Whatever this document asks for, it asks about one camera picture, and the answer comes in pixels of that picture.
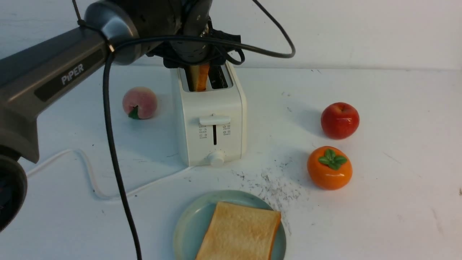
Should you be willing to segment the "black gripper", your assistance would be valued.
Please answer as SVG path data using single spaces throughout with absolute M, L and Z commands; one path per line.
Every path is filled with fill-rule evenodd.
M 182 4 L 182 18 L 180 20 L 182 25 L 177 35 L 241 43 L 240 35 L 228 34 L 213 28 L 209 16 L 211 0 L 183 0 Z M 234 65 L 241 65 L 245 61 L 244 52 L 239 47 L 192 41 L 163 42 L 152 51 L 147 52 L 146 55 L 163 58 L 163 64 L 168 69 L 184 69 L 187 66 L 202 64 L 221 66 L 226 61 Z

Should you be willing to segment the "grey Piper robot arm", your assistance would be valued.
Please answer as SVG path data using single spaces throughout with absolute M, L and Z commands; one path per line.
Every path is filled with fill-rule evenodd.
M 77 28 L 1 60 L 1 229 L 27 194 L 18 160 L 39 160 L 38 115 L 104 66 L 121 43 L 155 36 L 196 36 L 240 43 L 215 30 L 211 0 L 99 0 Z

